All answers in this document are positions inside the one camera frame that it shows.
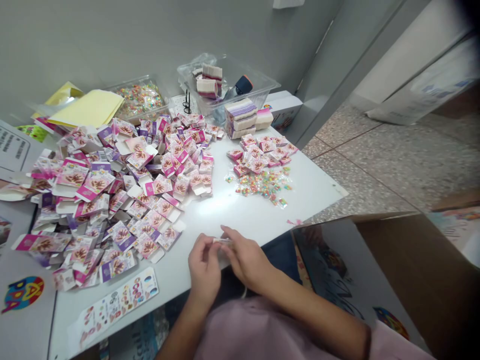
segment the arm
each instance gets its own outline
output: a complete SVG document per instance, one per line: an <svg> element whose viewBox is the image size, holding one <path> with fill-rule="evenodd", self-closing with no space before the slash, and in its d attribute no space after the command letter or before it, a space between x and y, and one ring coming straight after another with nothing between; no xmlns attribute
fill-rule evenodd
<svg viewBox="0 0 480 360"><path fill-rule="evenodd" d="M222 245L222 250L245 286L303 323L332 354L344 360L368 357L370 328L366 324L273 267L255 241L229 227L222 230L222 237L232 240L231 248Z"/></svg>
<svg viewBox="0 0 480 360"><path fill-rule="evenodd" d="M191 290L173 329L155 360L192 360L197 351L205 320L220 288L217 252L220 244L200 234L188 257Z"/></svg>

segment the tiled floor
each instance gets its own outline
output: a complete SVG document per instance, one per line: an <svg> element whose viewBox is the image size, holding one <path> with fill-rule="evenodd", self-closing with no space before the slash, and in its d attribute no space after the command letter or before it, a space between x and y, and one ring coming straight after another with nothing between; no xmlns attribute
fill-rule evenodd
<svg viewBox="0 0 480 360"><path fill-rule="evenodd" d="M480 184L480 118L428 115L416 125L371 120L342 105L303 149L349 195L308 220L428 211Z"/></svg>

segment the person's right hand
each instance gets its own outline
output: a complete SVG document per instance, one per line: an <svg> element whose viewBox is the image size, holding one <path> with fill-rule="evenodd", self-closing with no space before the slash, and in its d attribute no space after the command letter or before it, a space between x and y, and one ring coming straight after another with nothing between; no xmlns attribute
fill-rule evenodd
<svg viewBox="0 0 480 360"><path fill-rule="evenodd" d="M231 248L222 244L221 249L231 262L236 277L250 290L264 295L275 282L278 270L270 263L256 241L244 238L237 230L221 226L222 239L232 240Z"/></svg>

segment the pink shirt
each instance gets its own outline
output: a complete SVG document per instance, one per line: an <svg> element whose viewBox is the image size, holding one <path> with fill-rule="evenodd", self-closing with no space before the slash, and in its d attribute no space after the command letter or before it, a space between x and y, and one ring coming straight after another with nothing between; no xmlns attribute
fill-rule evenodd
<svg viewBox="0 0 480 360"><path fill-rule="evenodd" d="M302 326L265 298L233 300L208 316L195 360L336 360L315 346ZM380 321L371 333L369 359L434 358Z"/></svg>

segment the yellow paper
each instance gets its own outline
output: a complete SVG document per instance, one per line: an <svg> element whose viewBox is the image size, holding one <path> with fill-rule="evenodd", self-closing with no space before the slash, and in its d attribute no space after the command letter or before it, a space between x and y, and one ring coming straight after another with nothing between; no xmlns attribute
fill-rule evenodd
<svg viewBox="0 0 480 360"><path fill-rule="evenodd" d="M67 101L68 98L81 98L84 95L83 91L73 85L70 81L64 83L55 93L45 101L45 105L55 106ZM38 112L34 113L31 118L41 118L43 115Z"/></svg>
<svg viewBox="0 0 480 360"><path fill-rule="evenodd" d="M49 123L67 127L100 127L115 115L124 98L105 91L92 90L70 106L60 110L48 119Z"/></svg>

